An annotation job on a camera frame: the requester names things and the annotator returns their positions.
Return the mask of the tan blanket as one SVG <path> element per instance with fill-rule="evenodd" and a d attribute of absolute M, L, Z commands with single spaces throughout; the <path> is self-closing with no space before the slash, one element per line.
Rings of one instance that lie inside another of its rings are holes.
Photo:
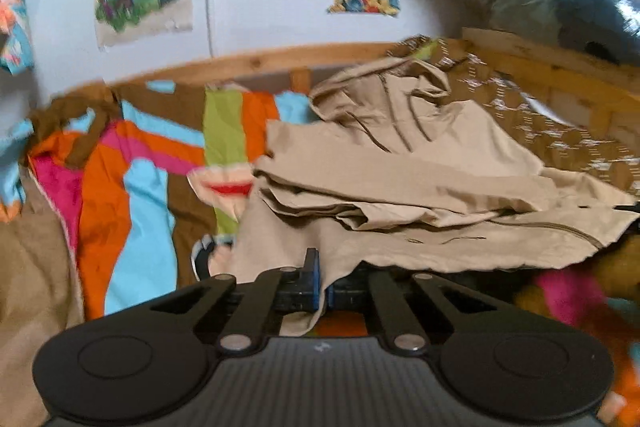
<path fill-rule="evenodd" d="M 48 417 L 32 362 L 51 337 L 84 321 L 77 277 L 58 216 L 22 176 L 21 214 L 1 225 L 1 424 L 40 426 Z"/>

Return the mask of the colourful patchwork bed sheet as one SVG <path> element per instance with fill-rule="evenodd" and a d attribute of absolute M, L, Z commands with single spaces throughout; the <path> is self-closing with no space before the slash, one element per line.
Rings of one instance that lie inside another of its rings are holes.
<path fill-rule="evenodd" d="M 87 319 L 204 279 L 233 244 L 270 121 L 308 124 L 308 98 L 171 81 L 70 95 L 1 141 L 1 218 L 26 168 L 62 221 Z"/>

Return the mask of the left edge wall poster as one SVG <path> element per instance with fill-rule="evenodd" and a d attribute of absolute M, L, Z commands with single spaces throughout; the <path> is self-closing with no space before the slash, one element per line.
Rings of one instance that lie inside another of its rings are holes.
<path fill-rule="evenodd" d="M 16 76 L 34 66 L 26 0 L 1 0 L 1 35 L 3 69 Z"/>

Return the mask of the brown PF patterned duvet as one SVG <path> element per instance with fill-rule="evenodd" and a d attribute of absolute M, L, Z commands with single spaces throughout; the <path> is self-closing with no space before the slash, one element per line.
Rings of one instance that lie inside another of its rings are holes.
<path fill-rule="evenodd" d="M 471 100 L 544 165 L 588 173 L 631 196 L 639 196 L 639 155 L 614 139 L 598 139 L 577 124 L 561 124 L 534 109 L 527 94 L 504 72 L 454 39 L 416 36 L 394 44 L 392 57 L 420 58 L 446 72 L 448 100 Z"/>

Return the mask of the wooden bed frame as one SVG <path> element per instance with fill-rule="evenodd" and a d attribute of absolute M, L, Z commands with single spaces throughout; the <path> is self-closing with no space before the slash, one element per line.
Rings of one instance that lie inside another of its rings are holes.
<path fill-rule="evenodd" d="M 288 75 L 293 90 L 307 93 L 315 70 L 340 69 L 383 57 L 391 42 L 319 43 L 223 55 L 114 80 L 114 86 L 174 80 L 203 86 Z M 460 39 L 438 39 L 418 52 L 448 69 L 467 58 L 486 65 L 570 124 L 597 139 L 639 150 L 639 69 L 585 53 L 543 46 L 507 32 L 465 28 Z"/>

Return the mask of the beige hooded jacket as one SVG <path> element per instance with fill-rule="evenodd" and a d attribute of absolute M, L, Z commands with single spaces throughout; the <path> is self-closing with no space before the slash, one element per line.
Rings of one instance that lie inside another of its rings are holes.
<path fill-rule="evenodd" d="M 329 286 L 360 263 L 439 273 L 562 269 L 615 243 L 636 198 L 546 165 L 415 58 L 343 70 L 312 124 L 267 124 L 224 271 L 241 283 L 320 254 Z"/>

